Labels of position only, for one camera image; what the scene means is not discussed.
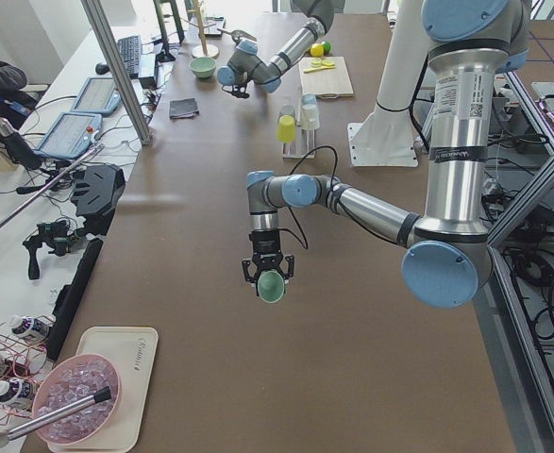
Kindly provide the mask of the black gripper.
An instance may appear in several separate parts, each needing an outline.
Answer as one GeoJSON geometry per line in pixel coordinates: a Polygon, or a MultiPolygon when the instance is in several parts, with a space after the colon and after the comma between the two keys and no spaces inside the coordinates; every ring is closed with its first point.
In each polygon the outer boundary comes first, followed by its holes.
{"type": "Polygon", "coordinates": [[[295,257],[292,254],[281,256],[280,233],[277,229],[252,230],[249,234],[252,243],[253,255],[242,260],[243,278],[259,295],[258,280],[260,277],[259,264],[277,264],[277,271],[285,285],[294,277],[295,257]]]}
{"type": "Polygon", "coordinates": [[[235,80],[232,84],[231,93],[232,94],[247,94],[247,85],[248,80],[235,80]]]}

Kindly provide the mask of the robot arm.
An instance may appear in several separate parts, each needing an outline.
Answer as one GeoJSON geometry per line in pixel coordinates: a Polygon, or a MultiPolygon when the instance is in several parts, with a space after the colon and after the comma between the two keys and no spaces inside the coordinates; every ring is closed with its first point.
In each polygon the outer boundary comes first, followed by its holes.
{"type": "Polygon", "coordinates": [[[294,1],[294,4],[309,20],[267,62],[258,56],[255,42],[241,39],[227,64],[216,72],[224,91],[237,98],[247,98],[247,84],[253,81],[266,92],[274,92],[281,77],[328,33],[334,19],[331,1],[294,1]]]}
{"type": "Polygon", "coordinates": [[[424,303],[450,309],[474,297],[492,272],[480,200],[494,81],[497,74],[525,62],[529,10],[527,1],[423,4],[427,64],[437,77],[423,214],[363,193],[335,175],[248,174],[253,253],[242,267],[258,297],[278,302],[294,274],[294,257],[280,246],[279,210],[311,205],[348,217],[381,240],[404,247],[403,279],[424,303]]]}

